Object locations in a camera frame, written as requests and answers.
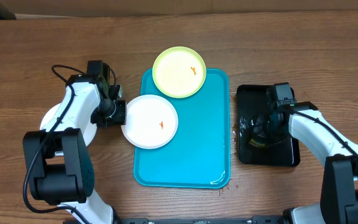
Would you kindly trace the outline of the green yellow sponge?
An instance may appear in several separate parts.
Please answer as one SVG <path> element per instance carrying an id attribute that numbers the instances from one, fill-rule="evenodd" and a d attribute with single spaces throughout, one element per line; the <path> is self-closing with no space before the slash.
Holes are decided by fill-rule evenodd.
<path id="1" fill-rule="evenodd" d="M 254 139 L 254 138 L 250 139 L 249 144 L 251 144 L 255 147 L 268 147 L 269 146 L 269 144 L 266 143 L 266 141 L 264 141 L 263 139 L 260 140 L 260 139 Z"/>

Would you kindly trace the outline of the white plate with stain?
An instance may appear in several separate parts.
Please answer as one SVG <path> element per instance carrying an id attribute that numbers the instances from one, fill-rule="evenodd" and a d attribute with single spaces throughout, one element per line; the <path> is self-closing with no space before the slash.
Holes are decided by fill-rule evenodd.
<path id="1" fill-rule="evenodd" d="M 169 143 L 178 129 L 173 105 L 158 95 L 142 95 L 127 104 L 123 135 L 136 147 L 157 149 Z"/>

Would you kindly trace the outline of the light green plate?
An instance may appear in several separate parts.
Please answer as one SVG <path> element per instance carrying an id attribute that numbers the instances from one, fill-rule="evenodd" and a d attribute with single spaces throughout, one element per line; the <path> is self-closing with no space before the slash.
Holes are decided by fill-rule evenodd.
<path id="1" fill-rule="evenodd" d="M 206 65 L 201 55 L 188 47 L 171 47 L 155 59 L 152 67 L 155 86 L 164 95 L 186 98 L 194 95 L 206 80 Z"/>

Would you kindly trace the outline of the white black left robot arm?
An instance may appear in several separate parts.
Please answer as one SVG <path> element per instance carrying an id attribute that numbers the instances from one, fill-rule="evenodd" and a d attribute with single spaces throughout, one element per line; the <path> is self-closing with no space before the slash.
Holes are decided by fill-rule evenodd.
<path id="1" fill-rule="evenodd" d="M 94 188 L 88 152 L 99 127 L 124 124 L 122 87 L 101 75 L 73 75 L 50 121 L 23 138 L 23 200 L 34 213 L 66 210 L 78 223 L 118 223 Z"/>

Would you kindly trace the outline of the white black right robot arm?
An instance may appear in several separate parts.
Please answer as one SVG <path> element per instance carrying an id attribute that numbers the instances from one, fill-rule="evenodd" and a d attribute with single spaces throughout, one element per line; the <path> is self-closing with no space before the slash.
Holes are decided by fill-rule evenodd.
<path id="1" fill-rule="evenodd" d="M 315 105 L 273 105 L 247 125 L 258 146 L 292 137 L 324 167 L 320 201 L 285 210 L 279 223 L 358 223 L 358 144 L 330 125 Z"/>

